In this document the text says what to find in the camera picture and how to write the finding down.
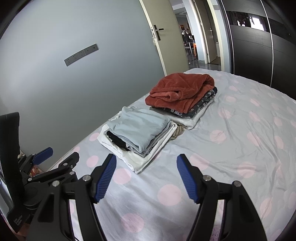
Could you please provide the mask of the light blue-grey garment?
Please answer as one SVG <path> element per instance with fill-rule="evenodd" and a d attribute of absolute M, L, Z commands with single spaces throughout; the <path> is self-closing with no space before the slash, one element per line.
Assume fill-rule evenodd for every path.
<path fill-rule="evenodd" d="M 158 112 L 124 106 L 118 118 L 107 122 L 109 131 L 139 153 L 171 125 L 170 119 Z"/>

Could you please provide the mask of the white folded garment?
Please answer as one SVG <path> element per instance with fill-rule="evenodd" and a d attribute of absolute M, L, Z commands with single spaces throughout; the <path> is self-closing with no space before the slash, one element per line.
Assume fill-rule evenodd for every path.
<path fill-rule="evenodd" d="M 110 120 L 118 118 L 120 113 L 121 111 Z M 128 168 L 130 168 L 134 173 L 138 174 L 151 162 L 151 160 L 156 156 L 156 154 L 166 145 L 166 143 L 169 141 L 170 137 L 176 130 L 177 124 L 172 120 L 170 120 L 170 122 L 171 125 L 168 128 L 165 128 L 165 130 L 161 132 L 158 136 L 156 136 L 151 141 L 148 148 L 141 153 L 139 153 L 134 148 L 128 146 L 127 147 L 130 149 L 130 151 L 124 151 L 115 144 L 113 144 L 106 135 L 106 132 L 109 131 L 107 123 L 103 125 L 97 139 L 100 142 L 100 144 L 109 149 L 113 154 L 115 154 L 115 156 L 119 157 L 119 159 L 124 161 Z"/>

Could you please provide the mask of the polka dot bed sheet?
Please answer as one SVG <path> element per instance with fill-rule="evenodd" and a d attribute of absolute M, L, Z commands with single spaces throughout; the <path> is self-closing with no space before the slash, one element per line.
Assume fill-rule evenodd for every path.
<path fill-rule="evenodd" d="M 239 180 L 276 240 L 295 211 L 295 101 L 255 81 L 208 71 L 218 93 L 192 130 L 169 141 L 139 174 L 121 160 L 107 194 L 96 206 L 108 240 L 185 240 L 198 206 L 189 199 L 176 159 L 216 181 Z M 53 160 L 78 152 L 78 176 L 108 155 L 98 141 L 101 126 L 123 106 L 145 108 L 151 86 L 63 88 L 54 94 L 58 129 L 49 145 Z"/>

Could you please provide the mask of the tan striped folded garment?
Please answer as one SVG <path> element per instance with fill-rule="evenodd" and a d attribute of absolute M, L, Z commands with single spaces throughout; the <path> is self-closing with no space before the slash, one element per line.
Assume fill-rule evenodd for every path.
<path fill-rule="evenodd" d="M 183 125 L 179 125 L 177 124 L 177 128 L 174 131 L 174 133 L 172 134 L 172 136 L 170 137 L 170 141 L 175 140 L 178 136 L 180 136 L 185 130 L 185 127 Z"/>

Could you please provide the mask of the white folded cloth under red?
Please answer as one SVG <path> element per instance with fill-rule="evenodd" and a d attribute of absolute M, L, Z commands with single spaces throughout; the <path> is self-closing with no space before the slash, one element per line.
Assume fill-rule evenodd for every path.
<path fill-rule="evenodd" d="M 165 108 L 150 107 L 149 109 L 165 115 L 173 122 L 183 125 L 186 129 L 191 130 L 196 126 L 208 106 L 214 101 L 215 95 L 214 91 L 209 91 L 188 113 L 179 113 L 176 110 Z"/>

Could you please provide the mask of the black floral folded garment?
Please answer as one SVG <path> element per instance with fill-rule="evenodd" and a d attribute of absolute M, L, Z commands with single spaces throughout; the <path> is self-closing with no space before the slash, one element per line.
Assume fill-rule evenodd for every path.
<path fill-rule="evenodd" d="M 158 108 L 158 110 L 163 110 L 172 115 L 181 117 L 181 118 L 193 118 L 196 114 L 198 114 L 201 110 L 205 108 L 207 104 L 209 104 L 218 92 L 217 87 L 214 87 L 212 90 L 208 91 L 187 113 L 181 113 L 179 111 L 169 109 L 169 108 Z"/>

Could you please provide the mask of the rust red fleece garment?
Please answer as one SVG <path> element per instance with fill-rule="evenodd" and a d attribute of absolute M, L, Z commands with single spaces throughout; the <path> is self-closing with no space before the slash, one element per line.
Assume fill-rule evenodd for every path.
<path fill-rule="evenodd" d="M 214 87 L 215 81 L 208 74 L 173 73 L 151 89 L 145 104 L 188 113 Z"/>

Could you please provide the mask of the beige bedroom door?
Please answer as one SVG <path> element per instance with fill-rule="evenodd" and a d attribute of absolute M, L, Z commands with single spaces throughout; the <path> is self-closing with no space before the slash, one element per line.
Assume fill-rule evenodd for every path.
<path fill-rule="evenodd" d="M 140 0 L 164 75 L 189 70 L 181 30 L 168 0 Z"/>

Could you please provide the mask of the dark sliding wardrobe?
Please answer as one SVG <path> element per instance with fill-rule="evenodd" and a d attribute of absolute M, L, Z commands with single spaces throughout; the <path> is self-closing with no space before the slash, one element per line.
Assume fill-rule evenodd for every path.
<path fill-rule="evenodd" d="M 295 1 L 219 1 L 230 71 L 295 98 Z"/>

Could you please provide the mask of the grey wall socket strip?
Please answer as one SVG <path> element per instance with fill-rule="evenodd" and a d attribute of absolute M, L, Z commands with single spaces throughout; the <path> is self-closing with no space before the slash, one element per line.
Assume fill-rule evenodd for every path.
<path fill-rule="evenodd" d="M 83 58 L 83 57 L 85 57 L 85 56 L 87 56 L 87 55 L 89 55 L 89 54 L 91 54 L 91 53 L 93 53 L 93 52 L 95 52 L 97 50 L 99 50 L 98 45 L 93 44 L 93 45 L 91 45 L 91 46 L 89 46 L 89 47 L 87 47 L 87 48 L 85 48 L 83 50 L 78 51 L 74 55 L 66 58 L 64 60 L 64 62 L 66 64 L 66 66 L 69 66 L 69 65 L 73 64 L 74 62 L 76 62 L 77 60 L 79 60 L 79 59 L 81 59 L 81 58 Z"/>

